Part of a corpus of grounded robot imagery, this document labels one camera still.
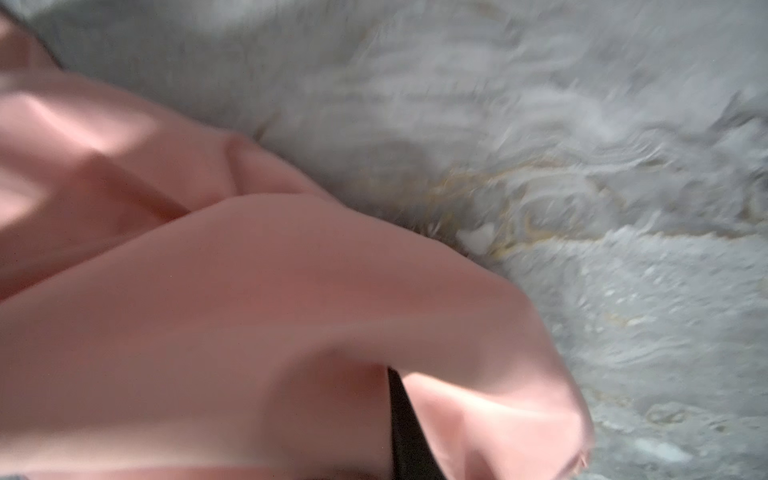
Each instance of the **pink fabric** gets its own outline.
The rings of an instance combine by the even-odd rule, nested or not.
[[[523,293],[0,21],[0,474],[388,478],[386,366],[451,480],[583,465]]]

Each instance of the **pink garment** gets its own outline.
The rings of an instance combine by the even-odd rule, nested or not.
[[[508,281],[6,19],[0,68],[0,474],[388,478],[386,366],[451,480],[585,463],[584,400]]]

